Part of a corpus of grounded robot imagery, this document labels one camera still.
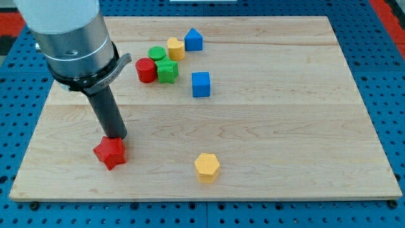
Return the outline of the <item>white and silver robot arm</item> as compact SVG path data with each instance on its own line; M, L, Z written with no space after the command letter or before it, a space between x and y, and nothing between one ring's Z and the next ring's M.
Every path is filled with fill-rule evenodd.
M113 59L98 0L15 0L15 4L58 75L86 77Z

